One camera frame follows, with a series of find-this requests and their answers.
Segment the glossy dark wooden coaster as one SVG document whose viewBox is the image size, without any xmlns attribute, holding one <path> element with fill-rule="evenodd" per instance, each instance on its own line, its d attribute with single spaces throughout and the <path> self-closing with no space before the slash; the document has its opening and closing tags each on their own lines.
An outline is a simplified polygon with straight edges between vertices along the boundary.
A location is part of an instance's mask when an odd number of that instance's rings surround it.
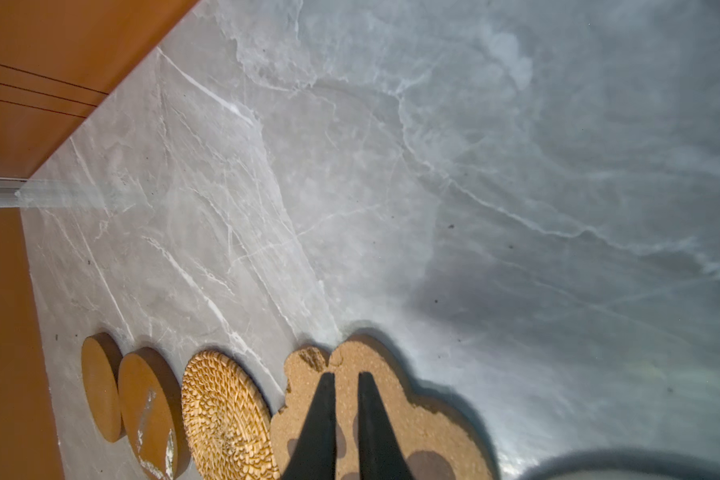
<svg viewBox="0 0 720 480">
<path fill-rule="evenodd" d="M 125 355 L 118 370 L 126 435 L 149 479 L 177 479 L 191 455 L 181 414 L 181 387 L 170 365 L 152 348 Z"/>
</svg>

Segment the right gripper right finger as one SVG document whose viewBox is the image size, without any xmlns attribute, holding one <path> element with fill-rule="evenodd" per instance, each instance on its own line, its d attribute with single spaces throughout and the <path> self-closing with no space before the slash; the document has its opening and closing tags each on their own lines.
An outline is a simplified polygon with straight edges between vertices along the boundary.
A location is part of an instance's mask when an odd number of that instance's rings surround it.
<svg viewBox="0 0 720 480">
<path fill-rule="evenodd" d="M 358 377 L 358 454 L 362 480 L 413 480 L 370 372 Z"/>
</svg>

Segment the cork paw print coaster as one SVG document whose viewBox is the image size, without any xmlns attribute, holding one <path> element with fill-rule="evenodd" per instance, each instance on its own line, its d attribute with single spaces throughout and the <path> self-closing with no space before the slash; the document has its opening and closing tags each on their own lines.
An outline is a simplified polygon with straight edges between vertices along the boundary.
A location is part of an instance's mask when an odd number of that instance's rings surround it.
<svg viewBox="0 0 720 480">
<path fill-rule="evenodd" d="M 359 477 L 358 377 L 372 374 L 405 461 L 416 479 L 493 479 L 485 442 L 455 408 L 417 395 L 389 349 L 369 335 L 354 335 L 328 353 L 304 346 L 285 360 L 284 406 L 271 420 L 276 463 L 284 472 L 295 451 L 320 377 L 335 375 L 337 479 Z"/>
</svg>

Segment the woven rattan round coaster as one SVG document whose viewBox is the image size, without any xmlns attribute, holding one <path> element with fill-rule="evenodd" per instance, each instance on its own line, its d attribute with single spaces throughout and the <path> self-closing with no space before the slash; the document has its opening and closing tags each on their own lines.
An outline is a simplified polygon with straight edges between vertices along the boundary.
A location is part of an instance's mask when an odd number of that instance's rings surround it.
<svg viewBox="0 0 720 480">
<path fill-rule="evenodd" d="M 184 431 L 204 479 L 279 479 L 271 414 L 258 387 L 216 350 L 195 354 L 182 377 Z"/>
</svg>

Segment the white rainbow stitched coaster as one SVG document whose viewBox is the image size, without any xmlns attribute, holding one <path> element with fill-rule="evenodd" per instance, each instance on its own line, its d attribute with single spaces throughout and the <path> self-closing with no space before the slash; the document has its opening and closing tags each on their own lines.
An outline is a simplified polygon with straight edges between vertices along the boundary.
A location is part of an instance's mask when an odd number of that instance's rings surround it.
<svg viewBox="0 0 720 480">
<path fill-rule="evenodd" d="M 524 476 L 524 479 L 574 480 L 574 479 L 624 479 L 624 480 L 682 480 L 716 479 L 720 480 L 720 470 L 689 465 L 646 465 L 646 466 L 601 466 L 558 469 L 536 472 Z"/>
</svg>

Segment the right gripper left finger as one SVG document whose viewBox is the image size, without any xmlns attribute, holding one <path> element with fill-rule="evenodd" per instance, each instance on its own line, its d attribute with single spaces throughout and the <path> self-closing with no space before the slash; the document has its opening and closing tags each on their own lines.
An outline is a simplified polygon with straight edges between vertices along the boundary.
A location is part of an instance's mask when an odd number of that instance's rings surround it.
<svg viewBox="0 0 720 480">
<path fill-rule="evenodd" d="M 320 377 L 300 436 L 282 479 L 334 480 L 336 470 L 335 376 Z"/>
</svg>

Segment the matte brown wooden coaster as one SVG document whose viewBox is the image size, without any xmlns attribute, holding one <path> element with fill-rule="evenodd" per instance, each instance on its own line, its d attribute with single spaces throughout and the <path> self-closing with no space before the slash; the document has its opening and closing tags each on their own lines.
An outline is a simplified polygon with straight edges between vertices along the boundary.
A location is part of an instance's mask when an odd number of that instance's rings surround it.
<svg viewBox="0 0 720 480">
<path fill-rule="evenodd" d="M 122 358 L 117 343 L 107 332 L 91 335 L 82 343 L 81 370 L 87 404 L 99 433 L 110 443 L 124 435 L 118 390 Z"/>
</svg>

